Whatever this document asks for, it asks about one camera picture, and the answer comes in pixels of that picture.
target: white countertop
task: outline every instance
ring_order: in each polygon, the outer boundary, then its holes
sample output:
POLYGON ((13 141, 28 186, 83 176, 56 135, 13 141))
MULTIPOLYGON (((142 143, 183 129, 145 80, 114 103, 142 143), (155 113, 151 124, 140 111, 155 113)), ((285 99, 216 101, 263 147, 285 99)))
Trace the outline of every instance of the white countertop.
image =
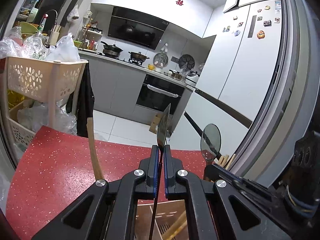
POLYGON ((79 51, 79 54, 83 54, 83 55, 87 55, 87 56, 91 56, 91 57, 98 57, 98 58, 101 58, 101 59, 104 59, 104 60, 108 60, 108 61, 113 61, 113 62, 116 62, 116 63, 119 63, 119 64, 122 64, 122 65, 126 65, 126 66, 129 66, 129 67, 132 67, 132 68, 136 68, 138 70, 142 70, 144 72, 147 72, 148 74, 152 75, 152 76, 156 76, 158 78, 161 78, 163 80, 167 80, 171 83, 174 83, 174 84, 177 84, 181 87, 185 87, 187 88, 188 90, 191 90, 191 91, 195 91, 195 88, 186 84, 185 82, 182 82, 182 81, 179 81, 179 80, 176 80, 176 79, 173 79, 171 77, 168 77, 162 73, 159 73, 159 72, 156 72, 156 71, 153 71, 153 70, 150 70, 148 68, 145 68, 145 67, 140 67, 140 66, 136 66, 134 64, 131 64, 131 63, 128 63, 128 62, 124 62, 122 60, 119 60, 119 59, 114 59, 114 58, 110 58, 110 57, 106 57, 106 56, 101 56, 101 55, 97 55, 95 53, 91 53, 91 52, 85 52, 85 51, 79 51))

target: red speckled countertop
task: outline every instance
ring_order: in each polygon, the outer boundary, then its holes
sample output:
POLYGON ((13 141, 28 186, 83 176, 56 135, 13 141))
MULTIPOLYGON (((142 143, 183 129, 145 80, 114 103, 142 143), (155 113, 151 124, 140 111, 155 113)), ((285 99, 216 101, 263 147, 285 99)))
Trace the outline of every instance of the red speckled countertop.
MULTIPOLYGON (((150 148, 96 140, 107 181, 137 169, 150 148)), ((186 170, 200 178, 205 166, 200 151, 171 150, 186 170)), ((159 202, 166 201, 161 175, 159 202)), ((95 182, 87 138, 43 126, 19 162, 9 189, 6 218, 22 240, 29 240, 95 182)), ((139 201, 139 204, 152 201, 139 201)))

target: oven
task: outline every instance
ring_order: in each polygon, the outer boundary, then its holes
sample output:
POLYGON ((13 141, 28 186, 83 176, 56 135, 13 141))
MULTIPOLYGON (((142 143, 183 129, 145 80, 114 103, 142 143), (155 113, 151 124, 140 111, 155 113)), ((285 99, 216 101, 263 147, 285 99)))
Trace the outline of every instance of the oven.
POLYGON ((147 74, 136 105, 163 112, 171 103, 170 114, 174 114, 183 92, 184 87, 147 74))

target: oven handle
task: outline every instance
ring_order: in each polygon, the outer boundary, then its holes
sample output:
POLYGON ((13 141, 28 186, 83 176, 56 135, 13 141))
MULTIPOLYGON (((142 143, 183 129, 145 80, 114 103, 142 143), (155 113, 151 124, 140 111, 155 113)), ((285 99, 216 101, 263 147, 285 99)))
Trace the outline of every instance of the oven handle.
POLYGON ((173 93, 170 93, 168 91, 165 91, 165 90, 162 90, 162 89, 159 89, 159 88, 156 88, 156 87, 153 87, 151 85, 147 85, 147 88, 149 88, 150 90, 154 91, 154 92, 157 92, 157 93, 160 93, 160 94, 164 94, 166 96, 169 96, 169 97, 172 97, 172 98, 177 98, 179 95, 177 94, 173 94, 173 93))

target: refrigerator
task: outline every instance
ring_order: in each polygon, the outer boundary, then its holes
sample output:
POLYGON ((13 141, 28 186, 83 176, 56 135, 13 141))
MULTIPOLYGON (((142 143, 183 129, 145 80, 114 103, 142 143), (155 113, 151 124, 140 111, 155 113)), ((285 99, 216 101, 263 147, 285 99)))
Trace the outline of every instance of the refrigerator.
MULTIPOLYGON (((201 130, 217 125, 222 155, 237 150, 267 94, 276 70, 281 20, 280 0, 266 0, 229 11, 215 25, 218 33, 185 113, 201 130)), ((200 136, 185 115, 170 146, 200 150, 200 136)))

